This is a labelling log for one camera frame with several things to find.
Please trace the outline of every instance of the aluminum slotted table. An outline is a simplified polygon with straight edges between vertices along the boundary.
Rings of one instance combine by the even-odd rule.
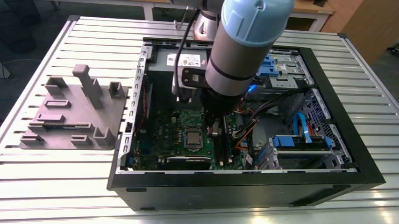
[[[171,22],[70,18],[0,128],[0,221],[115,224],[398,222],[399,105],[352,42],[337,34],[287,30],[275,44],[314,49],[385,174],[388,183],[373,190],[350,193],[306,208],[133,211],[115,192],[106,189],[114,151],[21,149],[21,137],[47,94],[43,85],[49,77],[62,76],[69,84],[78,84],[73,68],[78,63],[89,64],[90,75],[101,84],[118,81],[133,87],[143,37],[181,38],[185,32],[177,31]]]

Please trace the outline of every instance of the black case frame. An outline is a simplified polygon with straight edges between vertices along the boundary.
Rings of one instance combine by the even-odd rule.
[[[181,40],[175,39],[146,38],[145,41],[169,41],[170,44],[162,47],[170,49],[178,49],[181,44]],[[213,45],[213,42],[187,40],[185,48],[190,49],[194,43]],[[358,172],[165,174],[161,171],[115,174],[118,142],[107,189],[117,191],[134,210],[313,206],[352,191],[370,189],[386,182],[313,50],[302,47],[274,47],[298,50],[303,56],[333,117],[329,122],[338,127]]]

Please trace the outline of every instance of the screw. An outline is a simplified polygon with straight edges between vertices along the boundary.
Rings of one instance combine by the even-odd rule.
[[[255,6],[257,6],[258,9],[263,9],[263,2],[258,1],[257,4],[255,4]]]

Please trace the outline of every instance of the blue cable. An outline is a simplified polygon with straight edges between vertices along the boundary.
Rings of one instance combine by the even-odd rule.
[[[313,143],[313,139],[311,139],[311,136],[310,136],[310,129],[307,128],[307,125],[306,125],[306,117],[305,117],[305,114],[298,112],[294,116],[294,134],[295,135],[299,135],[298,133],[298,118],[301,118],[301,123],[302,123],[302,135],[305,136],[306,138],[306,142],[307,143]]]

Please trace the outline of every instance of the green circuit board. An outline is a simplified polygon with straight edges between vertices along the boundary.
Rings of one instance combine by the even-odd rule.
[[[202,156],[211,158],[213,170],[243,169],[243,158],[231,157],[231,163],[221,165],[215,157],[214,139],[207,137],[203,125],[203,112],[195,110],[162,111],[157,113],[153,124],[153,138],[139,142],[141,165],[145,170],[157,170],[163,156]],[[238,129],[235,115],[227,116],[230,133]],[[198,130],[202,148],[186,148],[186,131]]]

